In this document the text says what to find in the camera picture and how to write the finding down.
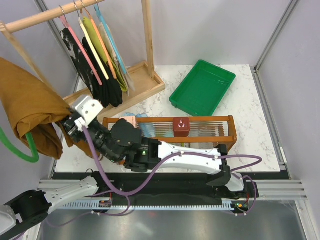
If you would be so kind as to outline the green velvet hanger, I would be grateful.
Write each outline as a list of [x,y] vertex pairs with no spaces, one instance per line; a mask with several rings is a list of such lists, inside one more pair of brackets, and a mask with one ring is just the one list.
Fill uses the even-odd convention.
[[3,131],[2,128],[0,128],[0,141],[2,142],[2,144],[14,155],[16,155],[17,157],[19,157],[20,159],[29,162],[29,163],[37,163],[40,159],[37,147],[36,147],[36,143],[34,141],[34,138],[32,136],[32,134],[30,132],[28,132],[26,135],[26,140],[31,152],[31,156],[23,153],[22,151],[20,151],[17,147],[15,147],[10,140],[8,139],[8,137],[6,136],[5,132]]

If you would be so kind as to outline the mustard brown trousers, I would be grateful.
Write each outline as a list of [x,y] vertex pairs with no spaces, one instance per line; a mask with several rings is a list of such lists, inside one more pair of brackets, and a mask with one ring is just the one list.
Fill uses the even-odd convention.
[[59,160],[63,145],[53,124],[71,116],[70,106],[23,68],[0,59],[0,99],[14,135],[28,145],[31,133],[39,153]]

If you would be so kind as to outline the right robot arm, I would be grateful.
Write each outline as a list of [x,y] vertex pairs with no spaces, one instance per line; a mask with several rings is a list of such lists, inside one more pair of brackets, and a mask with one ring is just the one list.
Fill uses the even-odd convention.
[[[192,169],[211,176],[209,186],[224,186],[235,197],[247,191],[240,174],[232,174],[223,152],[224,147],[207,150],[171,145],[167,142],[143,136],[125,119],[119,119],[111,129],[93,119],[87,122],[78,112],[60,122],[67,135],[76,143],[85,141],[92,152],[98,172],[111,191],[122,196],[139,193],[153,178],[158,169]],[[113,163],[124,161],[124,167],[136,173],[151,171],[145,182],[129,192],[116,188],[106,175],[97,154],[100,153]]]

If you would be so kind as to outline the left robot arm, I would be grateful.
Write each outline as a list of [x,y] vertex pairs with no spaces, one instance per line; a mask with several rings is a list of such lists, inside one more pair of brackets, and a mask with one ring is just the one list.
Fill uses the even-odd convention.
[[109,191],[109,183],[97,172],[62,188],[26,191],[0,207],[0,238],[18,239],[60,207],[94,194],[104,197]]

